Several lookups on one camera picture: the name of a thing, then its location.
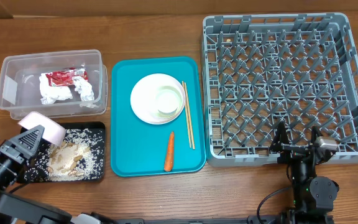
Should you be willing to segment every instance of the blue tray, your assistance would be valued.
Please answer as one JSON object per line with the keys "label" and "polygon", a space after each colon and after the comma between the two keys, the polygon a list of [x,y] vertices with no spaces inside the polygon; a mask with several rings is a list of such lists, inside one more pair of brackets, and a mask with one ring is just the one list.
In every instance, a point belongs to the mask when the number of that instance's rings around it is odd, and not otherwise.
{"label": "blue tray", "polygon": [[[186,113],[160,125],[141,121],[131,108],[131,91],[143,77],[164,73],[185,81],[189,95],[196,149],[189,147]],[[205,164],[205,138],[201,91],[196,62],[189,57],[124,60],[112,69],[111,168],[121,177],[199,171]],[[170,133],[175,132],[173,169],[164,172]]]}

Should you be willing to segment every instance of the pair of chopsticks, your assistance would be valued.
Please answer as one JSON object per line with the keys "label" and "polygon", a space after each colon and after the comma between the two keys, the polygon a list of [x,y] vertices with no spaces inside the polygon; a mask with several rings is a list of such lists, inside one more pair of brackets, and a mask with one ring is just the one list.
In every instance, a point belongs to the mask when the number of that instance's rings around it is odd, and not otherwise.
{"label": "pair of chopsticks", "polygon": [[185,89],[185,93],[186,93],[185,111],[186,111],[187,135],[189,137],[189,146],[190,148],[196,149],[196,146],[194,144],[193,125],[191,124],[191,113],[190,113],[190,105],[189,105],[189,96],[187,94],[187,86],[184,81],[181,82],[181,85],[183,86],[183,89]]}

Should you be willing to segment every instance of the red wrapper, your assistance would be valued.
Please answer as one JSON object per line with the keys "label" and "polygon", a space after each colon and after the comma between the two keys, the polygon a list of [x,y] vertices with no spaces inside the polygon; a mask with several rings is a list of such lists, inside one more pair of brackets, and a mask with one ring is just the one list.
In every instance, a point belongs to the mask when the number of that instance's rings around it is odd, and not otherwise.
{"label": "red wrapper", "polygon": [[70,86],[73,84],[73,77],[81,76],[88,81],[88,74],[85,68],[65,68],[62,71],[45,73],[50,86]]}

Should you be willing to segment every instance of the small orange object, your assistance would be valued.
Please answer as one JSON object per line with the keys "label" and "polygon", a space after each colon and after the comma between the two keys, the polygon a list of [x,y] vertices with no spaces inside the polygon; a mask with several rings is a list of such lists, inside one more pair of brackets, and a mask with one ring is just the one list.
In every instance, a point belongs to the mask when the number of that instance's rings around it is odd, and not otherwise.
{"label": "small orange object", "polygon": [[164,170],[166,172],[170,172],[173,168],[173,139],[174,138],[175,138],[175,135],[172,131],[171,135],[169,136],[167,156],[165,157]]}

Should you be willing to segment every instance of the wooden table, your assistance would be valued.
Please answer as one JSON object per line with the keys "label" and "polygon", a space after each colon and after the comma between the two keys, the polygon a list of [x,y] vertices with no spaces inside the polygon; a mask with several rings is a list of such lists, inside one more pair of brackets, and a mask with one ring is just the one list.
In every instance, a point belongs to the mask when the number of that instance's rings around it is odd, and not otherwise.
{"label": "wooden table", "polygon": [[[350,19],[358,51],[358,11]],[[205,16],[119,16],[0,20],[0,70],[10,55],[98,49],[108,73],[119,61],[186,55],[200,68],[201,24]],[[100,116],[62,118],[59,122],[103,121],[110,127],[110,104]],[[0,110],[0,137],[20,127]],[[110,142],[107,141],[109,161]],[[333,215],[337,223],[358,223],[358,164],[317,167],[318,175],[335,180],[341,191]],[[95,211],[113,218],[166,219],[246,217],[256,213],[269,193],[288,185],[285,166],[214,168],[194,174],[121,178],[106,166],[100,183],[31,184],[17,194],[49,203],[73,215]],[[263,214],[291,205],[287,192],[268,200]]]}

